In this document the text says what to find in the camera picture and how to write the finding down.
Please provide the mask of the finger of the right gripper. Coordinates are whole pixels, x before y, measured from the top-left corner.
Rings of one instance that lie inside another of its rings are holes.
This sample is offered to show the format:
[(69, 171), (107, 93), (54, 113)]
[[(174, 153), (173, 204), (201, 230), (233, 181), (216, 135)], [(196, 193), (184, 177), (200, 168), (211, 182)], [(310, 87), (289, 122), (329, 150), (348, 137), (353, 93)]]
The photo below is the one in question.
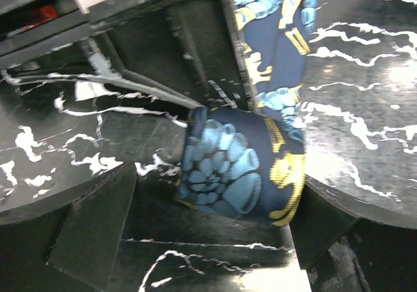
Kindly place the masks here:
[(88, 79), (194, 108), (253, 108), (232, 0), (78, 0)]

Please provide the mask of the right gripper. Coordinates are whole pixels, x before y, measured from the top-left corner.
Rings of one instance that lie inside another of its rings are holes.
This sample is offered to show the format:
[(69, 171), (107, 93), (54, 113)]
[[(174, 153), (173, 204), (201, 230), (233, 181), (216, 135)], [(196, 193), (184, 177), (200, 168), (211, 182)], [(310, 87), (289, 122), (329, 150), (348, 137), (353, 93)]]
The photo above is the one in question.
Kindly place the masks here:
[(3, 67), (17, 67), (90, 35), (78, 0), (1, 0)]

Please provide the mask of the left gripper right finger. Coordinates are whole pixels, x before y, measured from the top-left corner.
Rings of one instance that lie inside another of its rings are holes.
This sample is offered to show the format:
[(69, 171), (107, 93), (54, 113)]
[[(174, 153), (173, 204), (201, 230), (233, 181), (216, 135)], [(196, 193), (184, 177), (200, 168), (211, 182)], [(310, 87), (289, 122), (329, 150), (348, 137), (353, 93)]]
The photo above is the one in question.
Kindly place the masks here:
[(290, 223), (312, 291), (415, 291), (416, 218), (309, 178)]

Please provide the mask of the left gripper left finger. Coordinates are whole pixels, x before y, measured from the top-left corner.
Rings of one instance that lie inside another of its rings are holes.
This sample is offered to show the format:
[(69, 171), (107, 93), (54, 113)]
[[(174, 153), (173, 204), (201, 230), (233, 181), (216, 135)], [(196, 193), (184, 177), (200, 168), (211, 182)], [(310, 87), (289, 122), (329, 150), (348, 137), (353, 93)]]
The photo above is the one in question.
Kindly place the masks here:
[(134, 163), (1, 213), (2, 291), (105, 291), (134, 195)]

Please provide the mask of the blue patterned necktie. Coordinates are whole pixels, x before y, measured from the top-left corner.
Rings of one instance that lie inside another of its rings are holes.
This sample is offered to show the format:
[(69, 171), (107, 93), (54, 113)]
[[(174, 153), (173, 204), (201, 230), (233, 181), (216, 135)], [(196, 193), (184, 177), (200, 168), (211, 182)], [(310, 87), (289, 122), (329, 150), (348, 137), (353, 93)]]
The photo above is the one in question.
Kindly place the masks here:
[(189, 112), (176, 199), (198, 211), (284, 226), (306, 178), (298, 105), (319, 0), (233, 1), (256, 109)]

